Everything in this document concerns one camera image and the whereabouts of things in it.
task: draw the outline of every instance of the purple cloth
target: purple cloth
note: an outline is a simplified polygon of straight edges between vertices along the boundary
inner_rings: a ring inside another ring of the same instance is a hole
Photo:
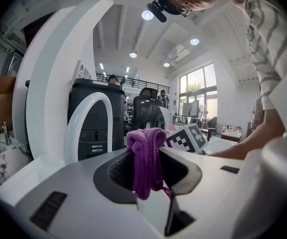
[[[166,140],[160,128],[138,129],[127,134],[127,147],[134,153],[133,190],[139,199],[147,200],[151,189],[163,188],[163,168],[159,159],[159,148]]]

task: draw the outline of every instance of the glasses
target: glasses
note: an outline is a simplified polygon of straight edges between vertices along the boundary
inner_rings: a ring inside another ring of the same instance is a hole
[[[170,4],[173,5],[174,2],[178,2],[178,0],[167,0]],[[189,16],[191,14],[191,10],[186,5],[177,5],[175,6],[177,8],[177,11],[184,17]]]

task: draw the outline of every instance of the hair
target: hair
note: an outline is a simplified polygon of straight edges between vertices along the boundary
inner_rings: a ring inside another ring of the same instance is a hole
[[[111,75],[109,76],[108,81],[110,81],[111,79],[115,79],[116,81],[118,81],[118,78],[117,78],[114,74],[111,74]]]

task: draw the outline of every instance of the person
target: person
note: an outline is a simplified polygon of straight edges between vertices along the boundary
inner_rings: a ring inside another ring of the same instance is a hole
[[[251,124],[251,130],[252,132],[254,132],[256,128],[264,122],[265,112],[263,110],[262,97],[258,97],[255,100],[252,113],[254,114],[254,119]]]
[[[111,74],[109,76],[108,82],[120,86],[120,84],[118,83],[118,78],[114,74]]]
[[[162,101],[162,107],[169,109],[169,97],[165,94],[165,90],[161,90],[160,95],[158,96],[158,99]]]
[[[213,7],[220,0],[159,0],[165,11],[187,16],[192,10]],[[244,141],[212,156],[244,159],[253,149],[262,148],[281,136],[285,127],[269,95],[287,73],[287,14],[275,0],[232,0],[243,11],[247,48],[261,84],[264,122]]]

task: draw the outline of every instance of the tree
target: tree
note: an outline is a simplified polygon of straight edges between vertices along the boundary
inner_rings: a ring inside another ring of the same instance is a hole
[[[199,90],[201,88],[201,84],[189,84],[188,86],[188,92],[193,90]]]

